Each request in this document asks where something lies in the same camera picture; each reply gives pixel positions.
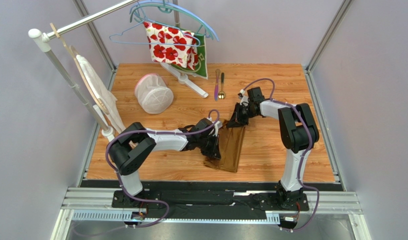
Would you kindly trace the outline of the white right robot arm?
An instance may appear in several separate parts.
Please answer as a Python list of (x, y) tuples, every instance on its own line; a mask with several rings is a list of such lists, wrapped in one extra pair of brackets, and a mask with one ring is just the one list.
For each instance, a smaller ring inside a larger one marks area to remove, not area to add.
[(303, 176), (309, 154), (320, 135), (310, 106), (290, 104), (265, 98), (260, 87), (242, 89), (228, 128), (248, 125), (257, 116), (278, 120), (281, 141), (286, 148), (286, 161), (281, 180), (276, 186), (275, 202), (281, 209), (291, 209), (304, 196)]

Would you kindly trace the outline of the brown cloth napkin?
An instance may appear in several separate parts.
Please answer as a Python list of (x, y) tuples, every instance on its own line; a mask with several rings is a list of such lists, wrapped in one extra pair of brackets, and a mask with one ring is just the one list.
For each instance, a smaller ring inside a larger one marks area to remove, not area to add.
[(221, 159), (206, 157), (203, 165), (215, 170), (237, 173), (245, 138), (246, 127), (227, 128), (228, 120), (222, 119), (219, 129), (219, 151)]

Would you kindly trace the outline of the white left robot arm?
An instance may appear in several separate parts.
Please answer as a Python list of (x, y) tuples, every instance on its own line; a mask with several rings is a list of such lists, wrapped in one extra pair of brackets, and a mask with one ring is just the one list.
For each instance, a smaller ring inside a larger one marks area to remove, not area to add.
[(140, 202), (142, 199), (137, 195), (143, 190), (143, 185), (139, 168), (151, 153), (198, 149), (202, 156), (220, 160), (219, 130), (222, 126), (220, 120), (210, 117), (175, 130), (154, 130), (135, 122), (109, 141), (105, 157), (114, 169), (127, 199)]

